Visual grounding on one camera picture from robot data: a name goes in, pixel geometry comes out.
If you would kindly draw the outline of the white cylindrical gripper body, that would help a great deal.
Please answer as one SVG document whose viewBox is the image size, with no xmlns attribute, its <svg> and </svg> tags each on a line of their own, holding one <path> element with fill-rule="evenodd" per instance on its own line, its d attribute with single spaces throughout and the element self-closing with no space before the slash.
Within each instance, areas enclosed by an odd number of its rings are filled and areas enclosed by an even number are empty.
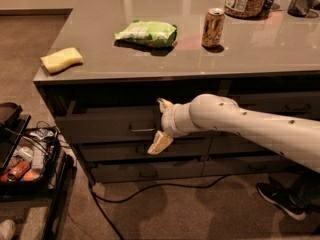
<svg viewBox="0 0 320 240">
<path fill-rule="evenodd" d="M 173 104 L 169 111 L 162 113 L 162 129 L 174 138 L 204 131 L 201 123 L 207 121 L 206 112 L 206 105 L 199 102 Z"/>
</svg>

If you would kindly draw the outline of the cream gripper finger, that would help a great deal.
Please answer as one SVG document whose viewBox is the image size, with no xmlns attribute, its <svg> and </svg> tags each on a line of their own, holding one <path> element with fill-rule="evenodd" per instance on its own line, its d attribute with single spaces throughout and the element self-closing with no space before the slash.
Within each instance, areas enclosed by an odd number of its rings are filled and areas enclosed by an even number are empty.
<svg viewBox="0 0 320 240">
<path fill-rule="evenodd" d="M 158 155 L 171 145 L 173 138 L 162 131 L 157 131 L 153 143 L 148 149 L 150 155 Z"/>
<path fill-rule="evenodd" d="M 159 109 L 161 113 L 165 113 L 173 107 L 173 103 L 164 98 L 158 98 L 157 102 L 159 104 Z"/>
</svg>

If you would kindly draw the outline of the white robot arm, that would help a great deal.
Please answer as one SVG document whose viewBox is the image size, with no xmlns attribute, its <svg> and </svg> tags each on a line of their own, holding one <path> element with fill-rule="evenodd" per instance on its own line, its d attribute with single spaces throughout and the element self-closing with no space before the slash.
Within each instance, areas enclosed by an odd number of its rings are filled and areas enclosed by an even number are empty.
<svg viewBox="0 0 320 240">
<path fill-rule="evenodd" d="M 320 122 L 247 110 L 231 98 L 202 94 L 191 102 L 158 100 L 161 129 L 148 149 L 158 155 L 178 137 L 203 131 L 238 135 L 317 173 L 320 172 Z"/>
</svg>

